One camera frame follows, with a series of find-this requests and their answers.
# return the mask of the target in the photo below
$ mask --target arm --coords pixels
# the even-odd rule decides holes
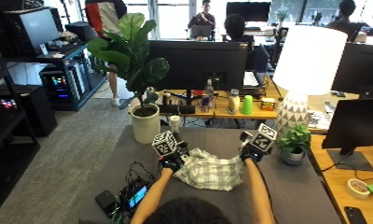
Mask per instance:
[[[214,29],[214,16],[210,14],[208,17],[205,17],[203,14],[201,14],[201,19],[204,20],[204,22],[208,24],[208,25],[212,25],[212,30]]]
[[[171,168],[163,168],[161,176],[157,182],[149,188],[131,220],[131,224],[141,224],[151,214],[157,210],[161,194],[172,177],[173,171]]]
[[[192,25],[196,24],[196,21],[197,21],[197,16],[195,15],[192,18],[191,18],[191,21],[188,23],[188,29],[191,29]]]
[[[270,196],[258,168],[252,158],[245,159],[252,189],[252,210],[256,214],[254,223],[274,223],[273,212],[270,207]]]

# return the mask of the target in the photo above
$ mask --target gray floor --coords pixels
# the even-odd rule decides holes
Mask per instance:
[[[56,111],[56,119],[59,125],[50,137],[39,138],[40,151],[0,208],[0,224],[77,223],[85,194],[131,123],[111,99],[93,98],[79,112]],[[187,119],[185,126],[204,128],[205,121]],[[246,129],[254,124],[240,123]],[[230,119],[214,119],[210,127],[236,125]]]

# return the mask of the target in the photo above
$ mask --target black monitor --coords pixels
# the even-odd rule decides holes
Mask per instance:
[[[35,49],[42,44],[60,38],[60,33],[50,9],[32,11],[20,15],[28,39]]]
[[[373,171],[362,152],[355,147],[373,146],[373,99],[341,100],[322,143],[322,148],[340,148],[328,153],[340,169]]]
[[[229,2],[226,15],[238,14],[245,21],[268,21],[270,14],[270,2]]]
[[[164,58],[171,64],[167,77],[156,84],[165,90],[187,90],[187,104],[192,90],[203,90],[208,78],[217,80],[214,89],[242,89],[248,44],[209,41],[151,41],[153,58]]]
[[[373,98],[373,45],[346,43],[332,90]]]

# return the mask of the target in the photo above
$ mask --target computer case with rgb lights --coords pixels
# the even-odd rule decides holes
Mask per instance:
[[[54,109],[77,103],[88,90],[88,81],[80,65],[72,63],[67,68],[64,73],[58,67],[48,65],[39,73]]]

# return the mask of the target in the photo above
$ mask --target fiddle leaf fig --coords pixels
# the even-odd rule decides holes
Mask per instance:
[[[120,19],[120,30],[123,38],[133,41],[140,26],[144,24],[145,17],[141,13],[125,13]]]
[[[163,58],[147,62],[151,52],[148,34],[156,27],[153,20],[144,21],[141,13],[127,13],[119,20],[120,33],[104,32],[111,42],[95,38],[89,40],[87,48],[101,60],[116,65],[96,66],[105,72],[115,72],[125,83],[125,88],[132,91],[143,106],[141,96],[148,87],[159,83],[167,76],[171,65]]]

